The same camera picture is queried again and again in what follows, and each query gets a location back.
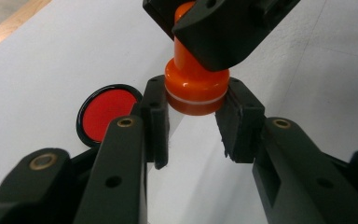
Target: wooden floor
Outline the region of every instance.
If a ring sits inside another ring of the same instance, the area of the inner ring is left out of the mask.
[[[51,0],[0,0],[0,43]]]

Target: wooden strip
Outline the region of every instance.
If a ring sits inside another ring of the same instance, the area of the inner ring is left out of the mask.
[[[30,0],[0,24],[0,43],[28,21],[51,0]]]

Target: orange object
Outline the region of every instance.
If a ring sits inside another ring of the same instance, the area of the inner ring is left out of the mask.
[[[194,2],[189,2],[179,6],[175,21],[193,5]],[[174,57],[165,67],[165,88],[173,108],[188,115],[213,113],[223,103],[228,80],[228,69],[206,70],[177,38],[174,39]]]

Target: orange cylinder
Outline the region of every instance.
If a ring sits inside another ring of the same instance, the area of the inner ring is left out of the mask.
[[[175,21],[193,5],[194,2],[189,2],[179,6]],[[165,88],[174,109],[188,115],[213,113],[224,101],[228,80],[228,69],[206,70],[177,38],[174,39],[174,57],[165,67]]]

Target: black object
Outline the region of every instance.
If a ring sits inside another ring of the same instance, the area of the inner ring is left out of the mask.
[[[113,120],[100,149],[71,160],[55,148],[25,157],[0,187],[0,223],[147,223],[146,158],[168,161],[162,81],[149,80],[133,109],[144,115]],[[323,154],[293,121],[266,119],[264,106],[235,78],[216,120],[225,154],[255,163],[269,223],[358,223],[358,152],[350,163]]]
[[[299,0],[197,0],[174,24],[174,11],[184,2],[144,0],[144,9],[202,66],[220,71],[248,57]]]
[[[90,103],[94,99],[96,99],[99,95],[101,95],[102,93],[107,92],[107,91],[115,91],[115,90],[127,91],[136,99],[137,102],[142,101],[142,94],[140,92],[138,92],[138,90],[136,90],[132,86],[125,85],[125,84],[114,84],[114,85],[105,86],[105,87],[100,88],[99,90],[95,91],[91,96],[89,96],[89,98],[87,98],[87,100],[80,107],[79,112],[77,113],[77,118],[76,118],[77,136],[88,147],[97,147],[101,144],[101,142],[90,138],[86,134],[85,128],[83,126],[84,113],[86,112],[86,109],[88,108]]]

